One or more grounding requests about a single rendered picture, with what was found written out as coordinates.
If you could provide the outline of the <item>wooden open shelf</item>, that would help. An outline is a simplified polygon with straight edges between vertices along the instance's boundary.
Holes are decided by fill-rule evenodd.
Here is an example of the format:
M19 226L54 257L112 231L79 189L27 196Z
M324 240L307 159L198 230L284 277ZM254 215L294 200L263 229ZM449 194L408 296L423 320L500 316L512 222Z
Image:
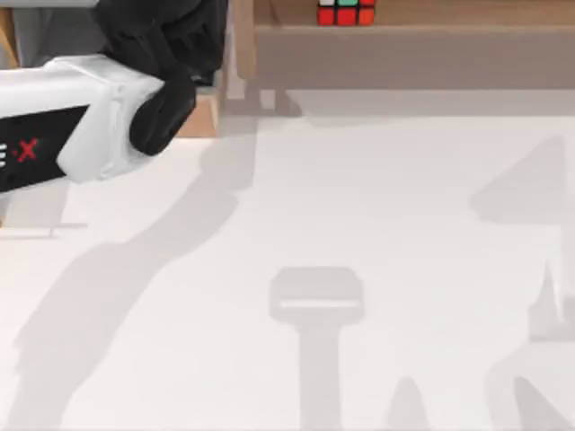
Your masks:
M376 0L357 27L319 26L317 1L231 0L231 110L575 114L575 0Z

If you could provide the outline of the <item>coloured puzzle cube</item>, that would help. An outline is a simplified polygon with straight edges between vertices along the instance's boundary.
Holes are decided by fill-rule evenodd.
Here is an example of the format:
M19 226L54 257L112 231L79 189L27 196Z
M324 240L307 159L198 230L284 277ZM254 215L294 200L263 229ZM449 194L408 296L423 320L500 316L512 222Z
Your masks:
M316 4L319 26L370 26L375 18L376 0L318 0Z

